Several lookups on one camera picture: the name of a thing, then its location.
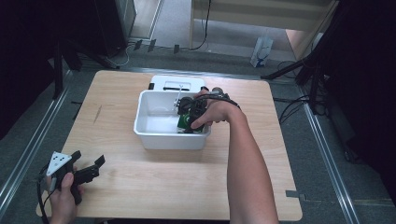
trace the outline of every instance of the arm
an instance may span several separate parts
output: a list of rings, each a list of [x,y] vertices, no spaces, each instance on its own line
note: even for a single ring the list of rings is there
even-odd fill
[[[210,102],[191,127],[230,123],[227,189],[231,223],[277,223],[271,179],[245,114],[227,102]]]

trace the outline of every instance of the handheld controller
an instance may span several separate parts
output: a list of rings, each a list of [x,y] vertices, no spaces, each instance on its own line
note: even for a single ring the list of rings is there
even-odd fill
[[[99,168],[105,163],[105,156],[101,156],[94,162],[94,165],[82,170],[74,171],[73,164],[81,157],[81,153],[76,151],[71,156],[61,153],[54,153],[49,163],[47,175],[52,177],[49,191],[62,189],[62,180],[67,173],[74,175],[74,182],[70,189],[76,204],[80,204],[82,199],[78,192],[78,185],[91,182],[95,177],[99,176]]]

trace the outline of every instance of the white plastic bin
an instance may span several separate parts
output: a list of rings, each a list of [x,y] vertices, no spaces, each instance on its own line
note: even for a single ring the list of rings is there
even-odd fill
[[[202,133],[177,133],[180,115],[174,103],[178,91],[142,91],[134,121],[134,132],[146,149],[202,149],[210,127]],[[181,92],[179,98],[194,93]]]

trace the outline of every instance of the green object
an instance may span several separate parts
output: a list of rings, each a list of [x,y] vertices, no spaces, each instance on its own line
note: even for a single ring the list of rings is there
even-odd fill
[[[177,123],[177,132],[178,133],[202,133],[205,125],[202,125],[201,127],[192,130],[189,125],[189,119],[190,119],[190,113],[180,115],[180,118],[178,119],[178,123]]]

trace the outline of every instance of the hand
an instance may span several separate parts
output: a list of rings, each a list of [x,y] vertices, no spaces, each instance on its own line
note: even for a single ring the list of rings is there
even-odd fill
[[[206,93],[206,90],[201,90],[194,97],[196,98]],[[213,121],[216,123],[223,120],[230,122],[231,114],[236,116],[243,113],[238,107],[228,102],[209,99],[207,100],[206,112],[191,124],[191,128],[196,129],[203,124],[210,126],[213,124]]]
[[[75,204],[74,197],[70,192],[70,188],[74,181],[74,175],[67,173],[62,180],[62,190],[55,190],[49,197],[52,217],[50,223],[71,223],[77,215],[77,206]],[[80,194],[83,193],[83,187],[78,186]]]

